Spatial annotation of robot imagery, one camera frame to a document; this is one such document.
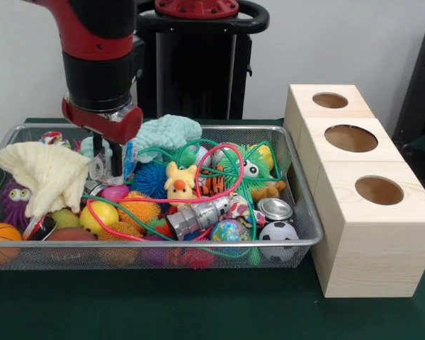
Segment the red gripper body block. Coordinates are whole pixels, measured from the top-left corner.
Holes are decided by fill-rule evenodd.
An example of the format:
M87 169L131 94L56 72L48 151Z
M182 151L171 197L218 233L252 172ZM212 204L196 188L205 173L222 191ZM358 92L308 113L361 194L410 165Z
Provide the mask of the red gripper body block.
M72 124L100 134L109 142L119 145L136 137L143 123L142 109L133 100L111 112L90 112L75 106L69 92L62 99L62 113Z

